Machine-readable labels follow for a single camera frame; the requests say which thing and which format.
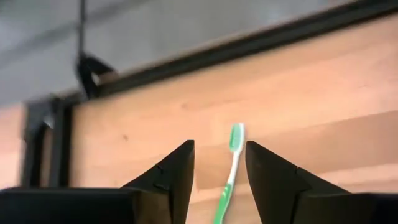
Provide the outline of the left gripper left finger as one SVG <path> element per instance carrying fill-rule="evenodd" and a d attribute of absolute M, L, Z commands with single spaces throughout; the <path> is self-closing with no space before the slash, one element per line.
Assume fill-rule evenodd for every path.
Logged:
<path fill-rule="evenodd" d="M 185 224 L 194 160 L 187 140 L 120 188 L 7 188 L 0 224 Z"/>

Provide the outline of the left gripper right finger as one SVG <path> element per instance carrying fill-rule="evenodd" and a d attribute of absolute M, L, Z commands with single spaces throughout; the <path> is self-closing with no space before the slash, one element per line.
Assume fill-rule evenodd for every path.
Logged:
<path fill-rule="evenodd" d="M 255 141 L 245 160 L 262 224 L 398 224 L 398 194 L 351 193 Z"/>

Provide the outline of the green and white toothbrush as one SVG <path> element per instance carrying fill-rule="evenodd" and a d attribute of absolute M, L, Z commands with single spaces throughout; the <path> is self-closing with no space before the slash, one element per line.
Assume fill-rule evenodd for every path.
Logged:
<path fill-rule="evenodd" d="M 233 155 L 231 168 L 226 185 L 220 195 L 218 207 L 216 209 L 213 224 L 223 224 L 224 216 L 226 215 L 229 202 L 232 197 L 236 175 L 239 167 L 240 155 L 244 149 L 245 140 L 245 125 L 244 123 L 236 123 L 232 125 L 229 136 L 229 150 Z"/>

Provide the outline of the black table clamp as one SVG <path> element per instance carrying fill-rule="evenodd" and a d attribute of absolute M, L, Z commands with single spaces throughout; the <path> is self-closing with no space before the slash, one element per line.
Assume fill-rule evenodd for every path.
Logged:
<path fill-rule="evenodd" d="M 94 76 L 101 77 L 115 74 L 116 70 L 109 64 L 104 63 L 98 57 L 90 55 L 85 51 L 85 24 L 86 24 L 86 0 L 78 0 L 79 18 L 77 25 L 77 57 L 76 57 L 76 77 L 80 83 L 82 92 L 87 99 L 96 98 L 99 93 L 99 86 L 94 80 Z"/>

